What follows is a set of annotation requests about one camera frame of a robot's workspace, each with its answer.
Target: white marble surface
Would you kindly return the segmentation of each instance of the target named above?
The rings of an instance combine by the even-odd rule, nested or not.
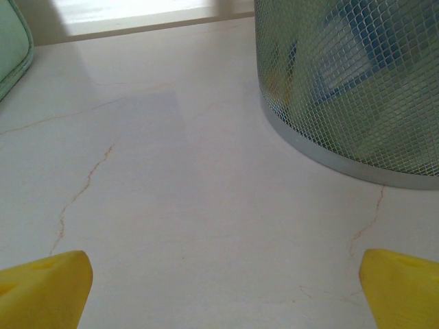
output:
[[[374,328],[365,249],[439,261],[439,193],[290,147],[254,22],[40,47],[0,103],[0,267],[83,249],[80,328]]]

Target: wire mesh trash can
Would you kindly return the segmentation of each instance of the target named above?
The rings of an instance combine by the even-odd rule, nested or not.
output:
[[[303,153],[439,188],[439,0],[255,0],[259,84]]]

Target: silver rim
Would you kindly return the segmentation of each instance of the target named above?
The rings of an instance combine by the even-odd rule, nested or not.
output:
[[[439,190],[439,177],[398,173],[387,169],[371,167],[339,156],[300,135],[282,121],[269,107],[261,94],[263,111],[272,127],[295,149],[322,165],[360,180],[399,188],[417,190]]]

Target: yellow object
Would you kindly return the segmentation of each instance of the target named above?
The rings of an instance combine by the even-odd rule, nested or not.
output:
[[[92,281],[84,252],[0,271],[0,328],[77,328]]]
[[[378,329],[439,328],[439,263],[371,249],[359,277]]]

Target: mint green bag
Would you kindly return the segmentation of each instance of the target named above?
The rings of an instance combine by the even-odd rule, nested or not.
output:
[[[0,0],[0,101],[23,76],[34,56],[29,27],[13,0]]]

